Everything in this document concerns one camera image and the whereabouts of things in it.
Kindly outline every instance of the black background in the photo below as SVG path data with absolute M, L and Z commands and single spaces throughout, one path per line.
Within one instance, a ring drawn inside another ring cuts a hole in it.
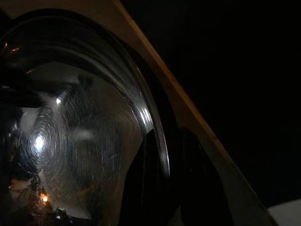
M 300 8 L 123 0 L 267 207 L 301 198 Z

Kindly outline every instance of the curved glass dome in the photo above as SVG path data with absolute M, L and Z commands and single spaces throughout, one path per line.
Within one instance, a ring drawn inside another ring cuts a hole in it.
M 45 16 L 1 39 L 0 225 L 118 224 L 127 170 L 154 129 L 147 86 L 103 29 Z

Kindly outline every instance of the white surface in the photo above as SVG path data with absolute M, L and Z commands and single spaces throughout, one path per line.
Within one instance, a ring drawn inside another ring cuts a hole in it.
M 301 199 L 269 208 L 279 226 L 301 226 Z

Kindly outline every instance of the dark background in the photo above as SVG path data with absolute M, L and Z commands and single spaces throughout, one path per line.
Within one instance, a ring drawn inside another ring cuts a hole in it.
M 122 0 L 267 207 L 301 198 L 301 11 Z

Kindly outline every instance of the orange light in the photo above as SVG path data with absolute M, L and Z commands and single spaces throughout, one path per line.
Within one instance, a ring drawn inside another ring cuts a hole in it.
M 43 202 L 47 202 L 48 201 L 48 197 L 45 195 L 44 197 L 43 197 Z
M 42 202 L 48 202 L 48 201 L 49 201 L 48 196 L 42 193 L 42 194 L 41 194 L 41 201 L 42 201 Z

